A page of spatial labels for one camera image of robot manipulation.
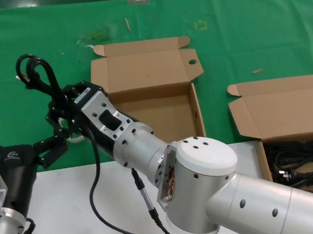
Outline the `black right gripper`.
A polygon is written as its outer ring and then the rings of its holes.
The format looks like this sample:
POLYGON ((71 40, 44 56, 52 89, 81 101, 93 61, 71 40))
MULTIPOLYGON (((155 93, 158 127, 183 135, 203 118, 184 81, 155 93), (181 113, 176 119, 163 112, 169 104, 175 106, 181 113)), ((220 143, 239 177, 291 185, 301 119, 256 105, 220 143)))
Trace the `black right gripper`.
POLYGON ((100 85, 81 81, 61 89, 62 99, 51 100, 46 121, 53 127, 54 135, 67 139, 72 134, 72 120, 75 131, 96 143, 97 148, 107 156, 113 157, 115 139, 107 128, 102 128, 100 116, 110 104, 108 93, 100 85), (59 120, 67 121, 67 127, 60 125, 59 120))

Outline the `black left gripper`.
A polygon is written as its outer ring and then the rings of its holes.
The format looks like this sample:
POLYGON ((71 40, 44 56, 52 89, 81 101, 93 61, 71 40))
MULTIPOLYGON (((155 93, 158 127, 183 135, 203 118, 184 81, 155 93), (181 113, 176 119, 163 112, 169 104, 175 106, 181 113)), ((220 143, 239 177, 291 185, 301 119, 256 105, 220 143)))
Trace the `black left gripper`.
POLYGON ((47 169, 67 150, 67 140, 60 136, 51 136, 32 146, 0 146, 0 174, 7 186, 3 207, 26 216, 38 165, 47 169))

